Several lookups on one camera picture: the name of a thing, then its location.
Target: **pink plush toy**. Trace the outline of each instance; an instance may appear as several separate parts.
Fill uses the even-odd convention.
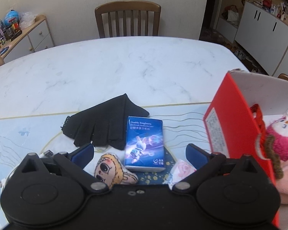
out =
[[[288,114],[276,120],[266,129],[267,135],[273,135],[273,150],[283,161],[288,160]]]

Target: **cartoon eye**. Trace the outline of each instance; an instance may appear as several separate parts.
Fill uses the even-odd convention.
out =
[[[109,167],[108,165],[104,164],[104,163],[101,163],[100,164],[100,169],[103,171],[103,172],[107,172]]]
[[[100,180],[101,182],[104,182],[104,179],[103,179],[100,175],[96,175],[96,178],[97,178],[98,180]]]

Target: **white marble table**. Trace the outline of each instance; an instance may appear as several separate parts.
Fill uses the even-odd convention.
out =
[[[67,44],[0,67],[0,118],[81,111],[127,93],[139,106],[210,102],[228,70],[227,48],[167,37]]]

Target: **black glove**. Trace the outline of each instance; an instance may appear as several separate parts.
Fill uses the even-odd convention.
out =
[[[91,141],[94,146],[111,145],[123,150],[126,145],[128,116],[148,117],[149,112],[130,101],[127,94],[67,117],[63,134],[79,147]]]

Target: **brown fuzzy strap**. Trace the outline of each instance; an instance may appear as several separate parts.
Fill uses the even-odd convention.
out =
[[[268,135],[264,142],[264,150],[265,150],[267,158],[271,159],[272,161],[275,178],[282,179],[284,177],[284,172],[280,165],[280,156],[276,154],[273,150],[274,140],[275,140],[274,136]]]

